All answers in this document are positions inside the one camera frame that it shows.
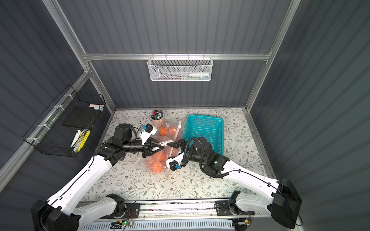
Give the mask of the clear zip-top bag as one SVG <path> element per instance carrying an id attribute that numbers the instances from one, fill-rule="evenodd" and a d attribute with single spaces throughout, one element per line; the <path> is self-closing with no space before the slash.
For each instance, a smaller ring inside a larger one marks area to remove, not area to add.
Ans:
<path id="1" fill-rule="evenodd" d="M 170 157 L 176 157 L 180 154 L 179 149 L 175 149 L 166 146 L 167 143 L 172 142 L 166 136 L 159 136 L 160 145 L 164 146 L 164 149 L 151 155 L 150 157 L 140 158 L 135 161 L 130 167 L 130 170 L 144 170 L 150 173 L 159 174 L 166 168 L 166 161 Z"/>
<path id="2" fill-rule="evenodd" d="M 182 122 L 171 122 L 171 123 L 164 123 L 158 129 L 158 139 L 159 141 L 177 141 L 183 137 L 182 132 Z"/>

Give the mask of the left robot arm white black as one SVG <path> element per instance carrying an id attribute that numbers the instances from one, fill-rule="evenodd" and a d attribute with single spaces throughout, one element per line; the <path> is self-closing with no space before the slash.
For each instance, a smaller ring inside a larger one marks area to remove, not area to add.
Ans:
<path id="1" fill-rule="evenodd" d="M 105 216 L 124 216 L 129 212 L 125 200 L 109 194 L 102 200 L 77 208 L 78 203 L 95 182 L 127 153 L 141 153 L 143 158 L 164 149 L 153 139 L 156 127 L 146 124 L 137 135 L 130 124 L 120 124 L 114 136 L 100 144 L 86 166 L 57 193 L 46 201 L 37 201 L 31 208 L 36 231 L 77 231 L 84 225 Z"/>

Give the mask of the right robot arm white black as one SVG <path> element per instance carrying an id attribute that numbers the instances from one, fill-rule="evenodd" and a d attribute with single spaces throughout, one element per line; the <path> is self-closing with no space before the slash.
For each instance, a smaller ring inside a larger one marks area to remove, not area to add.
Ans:
<path id="1" fill-rule="evenodd" d="M 299 214 L 302 199 L 294 184 L 286 179 L 268 178 L 238 165 L 231 159 L 216 153 L 204 138 L 180 139 L 167 146 L 179 150 L 179 155 L 167 160 L 167 167 L 176 171 L 188 162 L 196 162 L 202 173 L 213 179 L 226 179 L 243 186 L 258 195 L 252 201 L 241 191 L 235 190 L 228 200 L 232 214 L 267 213 L 278 224 L 294 229 L 303 224 Z"/>

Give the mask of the pink pen cup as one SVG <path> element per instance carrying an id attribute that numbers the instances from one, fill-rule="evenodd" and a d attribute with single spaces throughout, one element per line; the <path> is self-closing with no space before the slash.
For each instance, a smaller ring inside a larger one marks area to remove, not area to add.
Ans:
<path id="1" fill-rule="evenodd" d="M 162 110 L 153 110 L 151 114 L 152 125 L 159 130 L 165 123 L 164 114 Z"/>

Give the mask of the teal plastic basket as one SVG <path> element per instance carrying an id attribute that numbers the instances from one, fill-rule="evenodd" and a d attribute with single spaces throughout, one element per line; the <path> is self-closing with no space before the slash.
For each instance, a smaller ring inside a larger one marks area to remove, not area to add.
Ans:
<path id="1" fill-rule="evenodd" d="M 189 115 L 186 121 L 183 138 L 204 137 L 212 146 L 213 150 L 224 154 L 224 120 L 214 116 Z"/>

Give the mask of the yellow item in black basket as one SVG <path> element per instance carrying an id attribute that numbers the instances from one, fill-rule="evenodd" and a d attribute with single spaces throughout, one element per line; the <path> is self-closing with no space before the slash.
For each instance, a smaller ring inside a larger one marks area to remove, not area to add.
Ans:
<path id="1" fill-rule="evenodd" d="M 90 133 L 91 133 L 90 130 L 78 131 L 77 140 L 74 144 L 74 149 L 73 149 L 73 151 L 75 153 L 78 153 L 83 148 L 83 146 L 86 143 Z"/>

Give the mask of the black notebook in basket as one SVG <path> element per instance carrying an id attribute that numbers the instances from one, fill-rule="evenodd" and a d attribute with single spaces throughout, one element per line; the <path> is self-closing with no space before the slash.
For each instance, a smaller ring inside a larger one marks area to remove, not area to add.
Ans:
<path id="1" fill-rule="evenodd" d="M 91 107 L 75 107 L 62 124 L 66 127 L 91 129 L 101 114 L 101 110 Z"/>

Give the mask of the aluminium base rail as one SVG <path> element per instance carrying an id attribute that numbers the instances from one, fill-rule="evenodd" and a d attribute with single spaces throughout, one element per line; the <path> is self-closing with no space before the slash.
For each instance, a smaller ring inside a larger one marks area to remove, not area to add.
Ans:
<path id="1" fill-rule="evenodd" d="M 295 225 L 297 215 L 286 201 L 279 203 L 263 201 L 260 197 L 239 194 L 228 200 L 175 200 L 124 202 L 113 196 L 89 203 L 83 207 L 75 204 L 55 202 L 53 208 L 66 215 L 78 216 L 81 226 L 98 219 L 136 219 L 175 216 L 191 217 L 215 215 L 221 218 L 248 218 L 269 215 L 282 226 Z"/>

